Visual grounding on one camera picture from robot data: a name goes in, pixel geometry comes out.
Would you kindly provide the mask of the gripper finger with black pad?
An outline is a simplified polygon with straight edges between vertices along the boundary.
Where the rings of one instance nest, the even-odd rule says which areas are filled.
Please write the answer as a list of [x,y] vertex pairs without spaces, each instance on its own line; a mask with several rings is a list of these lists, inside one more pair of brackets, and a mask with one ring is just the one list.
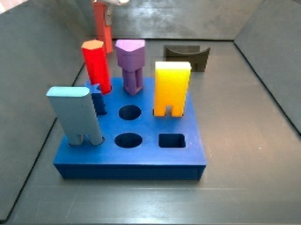
[[112,4],[107,4],[104,10],[104,22],[107,26],[111,25],[111,19],[112,19]]

